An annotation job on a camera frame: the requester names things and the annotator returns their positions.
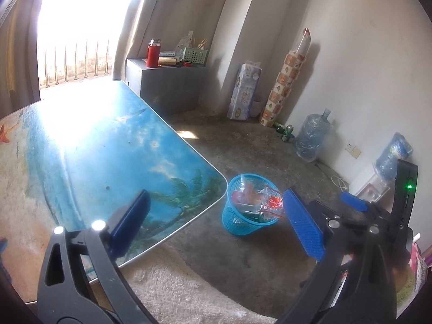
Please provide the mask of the clear wrapper with red stripes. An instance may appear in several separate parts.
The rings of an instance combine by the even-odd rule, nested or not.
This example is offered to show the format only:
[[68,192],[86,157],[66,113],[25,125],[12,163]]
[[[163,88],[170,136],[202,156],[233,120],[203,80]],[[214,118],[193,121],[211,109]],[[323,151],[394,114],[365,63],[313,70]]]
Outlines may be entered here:
[[228,202],[252,222],[276,222],[284,217],[281,192],[260,175],[246,173],[233,178],[228,186]]

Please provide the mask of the blue plastic mesh basket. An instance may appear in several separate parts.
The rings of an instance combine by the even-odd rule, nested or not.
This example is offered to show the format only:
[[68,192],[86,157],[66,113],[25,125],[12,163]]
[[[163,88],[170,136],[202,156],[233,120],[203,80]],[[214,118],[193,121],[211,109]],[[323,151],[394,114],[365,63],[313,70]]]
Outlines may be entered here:
[[253,173],[232,178],[222,211],[228,232],[246,236],[285,218],[282,194],[270,180]]

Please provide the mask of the large clear water jug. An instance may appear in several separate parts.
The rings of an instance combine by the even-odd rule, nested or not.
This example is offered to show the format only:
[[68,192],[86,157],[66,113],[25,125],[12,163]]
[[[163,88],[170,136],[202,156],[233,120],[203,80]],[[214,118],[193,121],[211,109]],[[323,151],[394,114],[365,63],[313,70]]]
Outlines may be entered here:
[[332,127],[328,120],[330,114],[331,110],[326,108],[322,114],[308,115],[294,139],[294,150],[305,162],[313,162],[317,158]]

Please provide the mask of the patterned tissue pack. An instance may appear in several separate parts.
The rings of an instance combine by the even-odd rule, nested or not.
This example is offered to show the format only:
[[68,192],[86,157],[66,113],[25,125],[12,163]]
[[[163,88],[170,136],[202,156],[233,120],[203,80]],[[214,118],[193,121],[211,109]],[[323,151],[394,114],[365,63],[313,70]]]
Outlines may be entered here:
[[241,65],[228,106],[228,119],[237,121],[248,119],[255,90],[261,77],[260,65],[260,63],[253,62],[246,62]]

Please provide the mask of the grey cabinet box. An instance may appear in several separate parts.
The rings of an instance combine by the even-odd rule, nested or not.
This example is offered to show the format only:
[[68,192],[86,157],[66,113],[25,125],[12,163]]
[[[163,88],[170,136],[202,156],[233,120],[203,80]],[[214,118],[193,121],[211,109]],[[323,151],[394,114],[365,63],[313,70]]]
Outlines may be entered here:
[[144,59],[128,59],[124,82],[161,115],[194,110],[207,71],[204,67],[149,68]]

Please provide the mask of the red thermos flask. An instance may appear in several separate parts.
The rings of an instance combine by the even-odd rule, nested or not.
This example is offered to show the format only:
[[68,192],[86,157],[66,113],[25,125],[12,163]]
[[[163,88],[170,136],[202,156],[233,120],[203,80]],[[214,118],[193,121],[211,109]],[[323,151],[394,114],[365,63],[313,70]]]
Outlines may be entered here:
[[160,40],[151,39],[147,47],[146,66],[149,68],[157,68],[160,57]]

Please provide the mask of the green mesh storage basket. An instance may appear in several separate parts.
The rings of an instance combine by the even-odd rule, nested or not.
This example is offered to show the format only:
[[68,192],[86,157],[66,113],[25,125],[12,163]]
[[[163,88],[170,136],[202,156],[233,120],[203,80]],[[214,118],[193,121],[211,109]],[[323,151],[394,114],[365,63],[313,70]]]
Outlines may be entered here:
[[207,60],[207,50],[187,47],[183,50],[182,61],[193,65],[204,66]]

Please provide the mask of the white wall socket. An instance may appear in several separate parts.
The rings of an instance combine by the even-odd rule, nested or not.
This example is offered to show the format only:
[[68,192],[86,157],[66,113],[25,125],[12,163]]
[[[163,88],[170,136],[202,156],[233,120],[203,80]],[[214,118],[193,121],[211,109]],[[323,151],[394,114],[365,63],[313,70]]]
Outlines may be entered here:
[[352,141],[348,141],[345,146],[345,150],[350,153],[350,155],[357,159],[361,155],[361,150]]

